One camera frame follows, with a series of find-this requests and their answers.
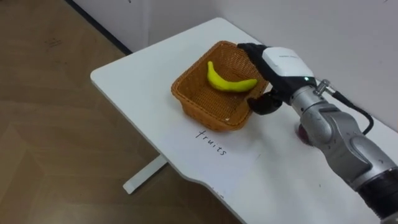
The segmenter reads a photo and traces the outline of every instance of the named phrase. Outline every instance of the brown floor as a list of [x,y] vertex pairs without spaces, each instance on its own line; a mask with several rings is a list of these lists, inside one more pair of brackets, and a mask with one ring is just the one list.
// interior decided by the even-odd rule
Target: brown floor
[[0,223],[238,223],[166,167],[90,83],[123,54],[63,0],[0,0]]

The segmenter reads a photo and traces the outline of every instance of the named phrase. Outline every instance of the yellow banana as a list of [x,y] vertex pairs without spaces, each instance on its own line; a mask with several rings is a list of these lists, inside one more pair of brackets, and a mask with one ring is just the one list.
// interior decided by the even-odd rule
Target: yellow banana
[[207,79],[210,85],[217,90],[245,92],[253,89],[257,85],[256,79],[243,80],[240,82],[226,81],[225,79],[221,78],[214,70],[212,61],[207,63],[207,67]]

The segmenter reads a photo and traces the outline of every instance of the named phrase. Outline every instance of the table leg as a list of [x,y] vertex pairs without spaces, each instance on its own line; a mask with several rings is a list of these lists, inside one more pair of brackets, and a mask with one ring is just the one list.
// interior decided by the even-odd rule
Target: table leg
[[133,191],[135,191],[141,184],[154,175],[160,168],[166,165],[166,163],[167,161],[162,155],[158,156],[142,170],[140,170],[136,175],[131,177],[125,184],[123,184],[123,188],[128,194],[133,193]]

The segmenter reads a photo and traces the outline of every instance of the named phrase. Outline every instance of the table top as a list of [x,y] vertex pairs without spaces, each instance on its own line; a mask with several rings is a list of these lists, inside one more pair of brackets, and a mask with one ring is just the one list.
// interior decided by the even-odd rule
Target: table top
[[[137,130],[183,177],[193,181],[197,180],[195,171],[184,164],[183,158],[166,150],[164,137],[168,130],[175,124],[190,122],[182,115],[170,87],[219,40],[258,43],[228,21],[217,18],[91,74],[93,83]],[[352,114],[361,129],[366,127],[366,118],[332,97],[325,97]],[[296,137],[294,126],[298,122],[295,111],[283,105],[267,116],[252,115],[243,129],[234,132],[251,136],[251,147],[262,154],[230,195],[220,200],[244,223],[378,223],[361,197],[329,168],[323,154]],[[368,137],[398,161],[395,131],[375,120]]]

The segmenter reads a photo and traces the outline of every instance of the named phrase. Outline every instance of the wicker basket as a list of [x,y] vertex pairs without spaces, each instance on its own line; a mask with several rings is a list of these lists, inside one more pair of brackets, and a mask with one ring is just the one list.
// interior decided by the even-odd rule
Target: wicker basket
[[[225,80],[237,82],[256,78],[258,83],[245,93],[222,92],[207,80],[207,62]],[[221,41],[184,72],[172,85],[173,95],[180,100],[184,112],[214,131],[232,131],[244,126],[251,110],[246,100],[257,98],[266,89],[265,81],[246,53],[236,44]]]

